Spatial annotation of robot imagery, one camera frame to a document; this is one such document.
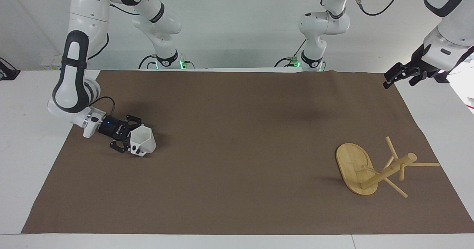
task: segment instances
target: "wooden pole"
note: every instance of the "wooden pole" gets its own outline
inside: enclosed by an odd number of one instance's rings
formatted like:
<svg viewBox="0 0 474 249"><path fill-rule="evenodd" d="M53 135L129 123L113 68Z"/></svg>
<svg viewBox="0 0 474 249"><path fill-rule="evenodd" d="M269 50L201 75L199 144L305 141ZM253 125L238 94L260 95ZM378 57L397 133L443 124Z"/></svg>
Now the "wooden pole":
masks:
<svg viewBox="0 0 474 249"><path fill-rule="evenodd" d="M367 181L361 183L362 189L367 189L372 185L375 185L385 178L388 178L390 175L395 174L400 170L401 164L408 166L409 164L416 161L417 157L414 153L408 153L405 157L398 159L395 163L392 163L390 166L385 168L380 174L374 175L372 178L369 178Z"/></svg>
<svg viewBox="0 0 474 249"><path fill-rule="evenodd" d="M372 172L374 172L375 174L380 174L380 172L376 171L376 170L373 169L373 168L369 168L368 166L366 166L364 169L365 169L365 170L372 171Z"/></svg>
<svg viewBox="0 0 474 249"><path fill-rule="evenodd" d="M405 180L405 164L400 164L400 178L399 180L402 182Z"/></svg>
<svg viewBox="0 0 474 249"><path fill-rule="evenodd" d="M395 158L392 156L390 157L390 160L386 163L386 165L384 166L384 168L388 168L388 166L390 166L390 164L393 162L393 160L395 160Z"/></svg>
<svg viewBox="0 0 474 249"><path fill-rule="evenodd" d="M385 139L387 141L388 147L390 148L391 155L395 158L395 160L398 160L398 155L395 151L395 148L393 148L393 144L391 144L390 137L387 136Z"/></svg>
<svg viewBox="0 0 474 249"><path fill-rule="evenodd" d="M384 181L386 181L393 189L395 189L399 194L401 194L401 196L408 198L408 195L404 191L402 191L400 188L398 188L397 185L391 182L391 180L389 180L388 178L384 178Z"/></svg>
<svg viewBox="0 0 474 249"><path fill-rule="evenodd" d="M440 167L441 165L438 163L411 163L410 166L432 166L432 167Z"/></svg>

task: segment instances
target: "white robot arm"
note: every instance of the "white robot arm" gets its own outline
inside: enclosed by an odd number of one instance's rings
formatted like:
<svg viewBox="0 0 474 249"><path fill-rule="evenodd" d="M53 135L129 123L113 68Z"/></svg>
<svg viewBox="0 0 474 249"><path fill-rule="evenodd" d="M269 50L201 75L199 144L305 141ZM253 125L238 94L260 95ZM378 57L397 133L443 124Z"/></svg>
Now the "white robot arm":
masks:
<svg viewBox="0 0 474 249"><path fill-rule="evenodd" d="M310 70L317 69L326 51L326 41L322 35L338 35L345 33L350 26L350 18L346 13L347 0L321 0L327 11L312 12L301 17L298 26L306 37L306 46L301 53L301 60Z"/></svg>
<svg viewBox="0 0 474 249"><path fill-rule="evenodd" d="M114 139L111 147L144 156L156 148L151 129L141 119L127 116L120 121L91 104L100 96L100 86L84 77L88 57L107 34L110 3L132 6L140 14L136 26L152 41L157 59L169 67L178 58L171 34L181 31L176 15L156 0L71 0L69 34L64 46L61 75L48 102L49 111L60 119L84 128L84 137L98 132Z"/></svg>
<svg viewBox="0 0 474 249"><path fill-rule="evenodd" d="M396 63L385 73L387 89L398 80L413 77L414 86L426 78L449 83L447 75L474 53L474 0L424 0L425 5L442 17L406 65Z"/></svg>

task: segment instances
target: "wooden stand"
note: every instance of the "wooden stand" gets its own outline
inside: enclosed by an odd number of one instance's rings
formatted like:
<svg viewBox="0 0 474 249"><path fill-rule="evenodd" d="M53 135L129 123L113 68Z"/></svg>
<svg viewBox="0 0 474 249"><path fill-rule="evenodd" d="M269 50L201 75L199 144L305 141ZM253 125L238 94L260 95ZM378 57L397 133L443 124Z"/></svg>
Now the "wooden stand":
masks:
<svg viewBox="0 0 474 249"><path fill-rule="evenodd" d="M358 195L372 195L377 191L378 183L386 181L398 193L407 198L408 195L390 181L389 176L400 171L399 180L403 181L407 166L440 166L438 163L415 163L417 156L414 153L408 153L406 156L398 158L390 138L386 137L386 141L390 148L391 158L381 172L374 170L369 155L360 146L350 143L339 146L336 153L337 164L344 182L352 192Z"/></svg>

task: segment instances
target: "table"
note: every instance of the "table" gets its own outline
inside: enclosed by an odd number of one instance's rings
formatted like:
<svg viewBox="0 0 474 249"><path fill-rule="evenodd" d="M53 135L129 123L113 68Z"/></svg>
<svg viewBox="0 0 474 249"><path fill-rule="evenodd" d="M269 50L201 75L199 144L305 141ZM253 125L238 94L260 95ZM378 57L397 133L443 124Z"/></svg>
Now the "table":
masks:
<svg viewBox="0 0 474 249"><path fill-rule="evenodd" d="M300 68L193 70L207 72L300 72ZM97 77L98 70L87 72ZM26 71L0 83L0 233L18 234L71 130L46 109L57 71ZM449 85L425 80L416 87L396 84L416 123L474 218L474 115ZM474 234L212 236L212 235L1 235L0 247L24 248L468 248Z"/></svg>

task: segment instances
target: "wooden peg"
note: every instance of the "wooden peg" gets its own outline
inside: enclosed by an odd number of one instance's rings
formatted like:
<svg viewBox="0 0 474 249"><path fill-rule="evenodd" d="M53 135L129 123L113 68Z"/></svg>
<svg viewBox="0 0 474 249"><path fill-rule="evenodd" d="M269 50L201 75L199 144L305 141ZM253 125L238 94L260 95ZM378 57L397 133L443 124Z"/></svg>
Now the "wooden peg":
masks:
<svg viewBox="0 0 474 249"><path fill-rule="evenodd" d="M439 163L411 163L410 166L432 166L432 167L440 167Z"/></svg>
<svg viewBox="0 0 474 249"><path fill-rule="evenodd" d="M388 168L388 166L390 166L390 164L393 162L395 158L392 156L390 157L390 160L386 163L386 165L384 166L384 168Z"/></svg>
<svg viewBox="0 0 474 249"><path fill-rule="evenodd" d="M393 189L395 189L399 194L401 194L401 196L408 198L408 195L404 191L402 191L400 188L398 188L397 185L391 182L391 180L389 180L388 178L384 178L384 181L386 181Z"/></svg>
<svg viewBox="0 0 474 249"><path fill-rule="evenodd" d="M388 147L390 148L391 155L395 158L395 160L398 160L398 155L395 151L395 148L393 148L393 144L391 143L390 137L387 136L385 139L387 141Z"/></svg>
<svg viewBox="0 0 474 249"><path fill-rule="evenodd" d="M400 178L399 180L402 182L405 180L405 164L401 163L400 164Z"/></svg>
<svg viewBox="0 0 474 249"><path fill-rule="evenodd" d="M374 172L375 174L380 174L380 172L376 171L376 170L373 169L373 168L369 168L368 166L366 166L364 169L365 169L365 170L372 171L372 172Z"/></svg>

